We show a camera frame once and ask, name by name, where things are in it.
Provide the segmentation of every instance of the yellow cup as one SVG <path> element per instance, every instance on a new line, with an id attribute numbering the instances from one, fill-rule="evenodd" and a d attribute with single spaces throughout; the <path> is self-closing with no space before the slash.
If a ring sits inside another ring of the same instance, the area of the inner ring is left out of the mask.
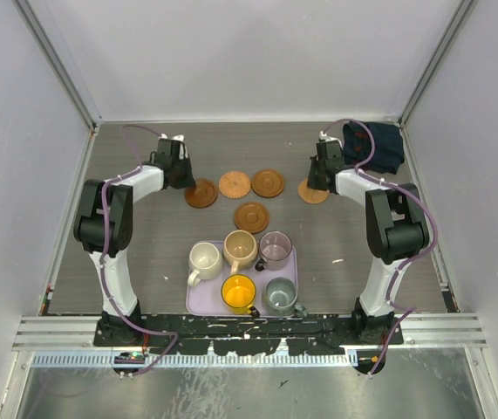
<path id="1" fill-rule="evenodd" d="M 260 317 L 260 313 L 253 305 L 256 297 L 256 286 L 252 279 L 245 275 L 233 275 L 222 285 L 222 299 L 235 314 L 250 314 Z"/>

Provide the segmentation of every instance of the dark blue cloth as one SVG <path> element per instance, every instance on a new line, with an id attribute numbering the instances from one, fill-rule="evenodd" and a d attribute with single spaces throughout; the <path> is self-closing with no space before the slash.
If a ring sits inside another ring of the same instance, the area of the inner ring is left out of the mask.
<path id="1" fill-rule="evenodd" d="M 405 161 L 404 140 L 399 128 L 379 122 L 365 123 L 374 136 L 376 146 L 374 156 L 364 168 L 378 173 L 398 172 L 399 165 Z M 345 164 L 357 164 L 371 153 L 371 142 L 367 132 L 358 124 L 350 122 L 343 128 Z"/>

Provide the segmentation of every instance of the mug handle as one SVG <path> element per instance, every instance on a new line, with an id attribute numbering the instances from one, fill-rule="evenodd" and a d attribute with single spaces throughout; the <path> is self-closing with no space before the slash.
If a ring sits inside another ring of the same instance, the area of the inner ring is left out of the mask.
<path id="1" fill-rule="evenodd" d="M 249 314 L 250 314 L 250 317 L 252 317 L 253 319 L 258 319 L 260 317 L 260 312 L 254 306 L 249 307 Z"/>
<path id="2" fill-rule="evenodd" d="M 265 263 L 266 261 L 260 258 L 260 260 L 256 262 L 255 269 L 259 272 L 262 272 L 264 269 L 266 269 L 266 266 L 264 266 Z"/>
<path id="3" fill-rule="evenodd" d="M 190 275 L 188 275 L 188 286 L 197 286 L 198 283 L 200 282 L 200 278 L 198 278 L 198 275 L 200 274 L 199 271 L 193 270 Z"/>
<path id="4" fill-rule="evenodd" d="M 295 317 L 306 319 L 309 315 L 309 310 L 307 310 L 307 307 L 303 306 L 302 304 L 296 303 L 293 313 L 295 314 Z"/>
<path id="5" fill-rule="evenodd" d="M 231 264 L 231 275 L 236 275 L 239 272 L 239 262 L 236 260 Z"/>

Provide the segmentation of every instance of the lavender tray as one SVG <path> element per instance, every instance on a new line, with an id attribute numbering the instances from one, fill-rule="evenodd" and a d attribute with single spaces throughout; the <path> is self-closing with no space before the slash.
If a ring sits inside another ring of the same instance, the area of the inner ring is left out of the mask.
<path id="1" fill-rule="evenodd" d="M 223 251 L 223 241 L 208 240 L 215 245 L 219 251 Z M 276 317 L 270 315 L 268 310 L 263 307 L 263 292 L 266 285 L 277 277 L 290 279 L 297 289 L 297 252 L 295 247 L 288 256 L 288 264 L 279 271 L 269 271 L 265 269 L 259 272 L 255 269 L 256 261 L 247 269 L 241 269 L 239 273 L 251 278 L 256 285 L 255 307 L 261 314 L 261 317 Z M 236 316 L 233 314 L 222 300 L 222 285 L 229 278 L 231 267 L 226 260 L 223 260 L 222 273 L 215 279 L 202 280 L 195 286 L 189 286 L 187 289 L 187 310 L 195 316 Z"/>

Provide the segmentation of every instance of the metal floor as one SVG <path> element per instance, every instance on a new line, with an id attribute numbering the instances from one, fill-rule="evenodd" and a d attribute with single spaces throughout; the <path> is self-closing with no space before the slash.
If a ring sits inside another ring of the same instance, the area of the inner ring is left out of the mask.
<path id="1" fill-rule="evenodd" d="M 372 380 L 352 367 L 157 367 L 133 380 L 105 368 L 33 368 L 17 417 L 484 416 L 463 349 L 393 349 Z"/>
<path id="2" fill-rule="evenodd" d="M 372 255 L 365 240 L 365 211 L 339 196 L 311 205 L 297 194 L 309 172 L 309 157 L 324 123 L 183 123 L 157 124 L 168 135 L 185 134 L 194 177 L 218 183 L 230 170 L 252 176 L 262 168 L 279 170 L 284 192 L 264 199 L 250 192 L 239 200 L 219 196 L 207 209 L 193 209 L 182 190 L 147 196 L 134 207 L 134 235 L 129 268 L 144 313 L 184 313 L 188 253 L 200 240 L 220 240 L 236 230 L 233 214 L 248 201 L 269 210 L 267 230 L 287 233 L 297 248 L 300 301 L 313 313 L 349 313 L 363 291 Z M 147 132 L 128 131 L 147 159 L 157 139 Z M 106 179 L 133 169 L 136 162 L 121 140 L 119 126 L 103 125 L 93 147 L 86 178 Z M 407 167 L 387 180 L 408 182 Z M 419 312 L 445 313 L 431 258 L 415 262 L 400 287 L 398 302 Z M 95 269 L 82 247 L 68 239 L 49 313 L 99 313 L 101 290 Z"/>

